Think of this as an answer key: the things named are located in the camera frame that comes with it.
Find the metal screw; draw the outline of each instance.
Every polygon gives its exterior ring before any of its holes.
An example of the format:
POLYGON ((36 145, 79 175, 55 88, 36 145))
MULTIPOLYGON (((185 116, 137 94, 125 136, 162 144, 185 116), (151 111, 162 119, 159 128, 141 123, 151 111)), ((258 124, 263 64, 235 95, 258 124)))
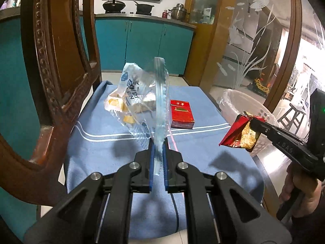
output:
POLYGON ((226 174, 225 172, 223 172, 223 171, 218 172, 218 173, 217 173, 217 178, 218 178, 219 180, 224 180, 225 178, 227 178, 227 174, 226 174))
POLYGON ((136 170, 137 168, 140 167, 140 164, 134 161, 134 162, 131 162, 129 166, 131 169, 136 170))
POLYGON ((91 175, 90 175, 91 179, 94 180, 94 181, 97 181, 100 179, 101 177, 101 174, 99 172, 93 172, 91 175))
POLYGON ((180 162, 180 163, 177 164, 177 166, 182 170, 188 168, 188 164, 186 162, 180 162))

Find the stool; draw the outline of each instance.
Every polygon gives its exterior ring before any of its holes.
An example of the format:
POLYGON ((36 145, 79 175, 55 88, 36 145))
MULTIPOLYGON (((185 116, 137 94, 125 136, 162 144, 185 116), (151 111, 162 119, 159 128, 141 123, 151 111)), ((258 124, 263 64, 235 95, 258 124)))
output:
POLYGON ((303 118, 304 118, 305 115, 306 115, 306 112, 302 108, 300 108, 300 107, 298 107, 298 106, 293 105, 293 104, 290 103, 290 109, 282 117, 280 117, 280 119, 278 120, 278 122, 281 123, 287 131, 290 131, 292 125, 294 124, 295 127, 297 128, 297 130, 295 132, 295 135, 296 135, 298 133, 298 130, 299 130, 300 126, 301 126, 301 123, 303 122, 303 118), (295 111, 295 114, 294 114, 292 120, 289 120, 287 118, 287 115, 292 110, 295 111), (299 121, 297 117, 300 114, 302 114, 302 117, 301 117, 301 120, 299 121))

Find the red wrapper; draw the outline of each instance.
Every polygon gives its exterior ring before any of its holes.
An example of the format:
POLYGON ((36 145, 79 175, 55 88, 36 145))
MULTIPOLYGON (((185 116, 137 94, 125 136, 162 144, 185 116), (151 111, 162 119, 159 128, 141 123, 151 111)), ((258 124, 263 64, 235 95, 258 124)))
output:
POLYGON ((189 102, 170 100, 170 111, 172 117, 171 127, 179 129, 192 129, 194 118, 189 102))
POLYGON ((235 122, 220 142, 219 146, 224 145, 232 148, 245 148, 247 151, 252 152, 261 135, 261 133, 250 129, 249 125, 252 118, 257 118, 265 122, 265 119, 262 117, 243 112, 243 114, 237 116, 235 122))

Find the human hand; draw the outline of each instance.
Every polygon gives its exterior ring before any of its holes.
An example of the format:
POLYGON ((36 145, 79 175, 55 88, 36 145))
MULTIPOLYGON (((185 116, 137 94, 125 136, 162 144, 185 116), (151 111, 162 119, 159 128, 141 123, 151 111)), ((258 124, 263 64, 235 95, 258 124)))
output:
POLYGON ((305 194, 305 197, 300 207, 293 211, 293 217, 298 218, 311 214, 317 208, 321 198, 321 181, 311 178, 298 164, 293 162, 288 166, 287 173, 282 192, 279 195, 280 203, 288 201, 292 190, 297 187, 305 194))

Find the white stripe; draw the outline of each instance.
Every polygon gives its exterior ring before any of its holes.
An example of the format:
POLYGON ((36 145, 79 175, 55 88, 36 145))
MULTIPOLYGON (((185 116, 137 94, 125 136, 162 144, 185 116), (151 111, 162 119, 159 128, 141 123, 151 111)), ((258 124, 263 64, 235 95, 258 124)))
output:
MULTIPOLYGON (((77 121, 77 123, 79 123, 80 127, 81 127, 81 131, 87 135, 87 136, 90 136, 90 137, 117 137, 117 136, 130 136, 131 134, 107 134, 107 135, 92 135, 92 134, 89 134, 87 133, 86 131, 84 131, 84 129, 82 128, 82 125, 79 121, 77 121)), ((223 124, 216 124, 216 125, 208 125, 208 126, 198 126, 198 127, 194 127, 193 129, 207 129, 207 128, 210 128, 210 127, 216 127, 216 126, 222 126, 222 125, 226 125, 228 123, 223 123, 223 124)), ((172 131, 184 131, 184 130, 189 130, 189 129, 172 129, 172 131)))
POLYGON ((89 139, 89 138, 86 138, 80 131, 79 127, 77 125, 75 125, 75 127, 79 130, 80 132, 80 135, 85 139, 85 140, 88 140, 88 141, 91 141, 91 142, 106 142, 106 141, 118 141, 118 140, 130 140, 130 139, 135 139, 135 137, 129 137, 129 138, 112 138, 112 139, 89 139))
POLYGON ((109 134, 109 135, 92 135, 92 134, 89 134, 87 132, 85 132, 82 128, 82 125, 79 121, 77 121, 77 123, 79 123, 80 127, 81 127, 81 130, 84 134, 86 134, 87 136, 90 136, 90 137, 115 137, 115 136, 130 136, 131 134, 109 134))
POLYGON ((202 130, 202 131, 192 131, 192 132, 185 132, 185 133, 176 133, 176 134, 173 134, 173 136, 177 136, 177 135, 186 135, 186 134, 194 134, 194 133, 203 133, 203 132, 209 132, 209 131, 216 131, 216 130, 221 130, 221 129, 228 129, 230 128, 231 126, 226 126, 226 127, 222 127, 220 129, 208 129, 208 130, 202 130))
MULTIPOLYGON (((215 125, 208 125, 208 126, 198 126, 198 127, 193 127, 192 129, 207 129, 210 127, 222 126, 222 125, 226 125, 226 124, 229 124, 229 123, 215 124, 215 125)), ((182 130, 189 130, 189 129, 172 129, 172 131, 182 131, 182 130)))
MULTIPOLYGON (((106 141, 119 141, 119 140, 131 140, 131 139, 136 139, 135 137, 129 137, 129 138, 112 138, 112 139, 89 139, 86 138, 80 131, 80 128, 75 125, 75 127, 79 130, 80 135, 87 141, 91 141, 91 142, 106 142, 106 141)), ((202 130, 202 131, 192 131, 192 132, 185 132, 185 133, 176 133, 173 134, 173 136, 177 136, 177 135, 186 135, 186 134, 195 134, 195 133, 203 133, 203 132, 210 132, 210 131, 217 131, 217 130, 222 130, 222 129, 228 129, 231 126, 226 126, 226 127, 222 127, 220 129, 208 129, 208 130, 202 130)))

